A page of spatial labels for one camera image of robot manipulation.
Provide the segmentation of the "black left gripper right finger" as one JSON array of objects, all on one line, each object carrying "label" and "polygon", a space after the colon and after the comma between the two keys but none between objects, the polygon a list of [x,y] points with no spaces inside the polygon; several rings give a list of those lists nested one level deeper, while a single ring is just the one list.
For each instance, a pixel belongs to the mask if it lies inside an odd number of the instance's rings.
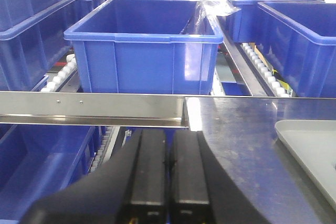
[{"label": "black left gripper right finger", "polygon": [[269,223],[210,150],[202,131],[177,131],[170,153],[171,223]]}]

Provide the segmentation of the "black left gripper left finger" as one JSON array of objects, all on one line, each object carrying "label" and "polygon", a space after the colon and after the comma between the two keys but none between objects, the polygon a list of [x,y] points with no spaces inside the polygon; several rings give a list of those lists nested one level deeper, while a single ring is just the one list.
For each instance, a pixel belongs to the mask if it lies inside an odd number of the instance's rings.
[{"label": "black left gripper left finger", "polygon": [[94,172],[35,201],[21,223],[165,223],[166,136],[136,130]]}]

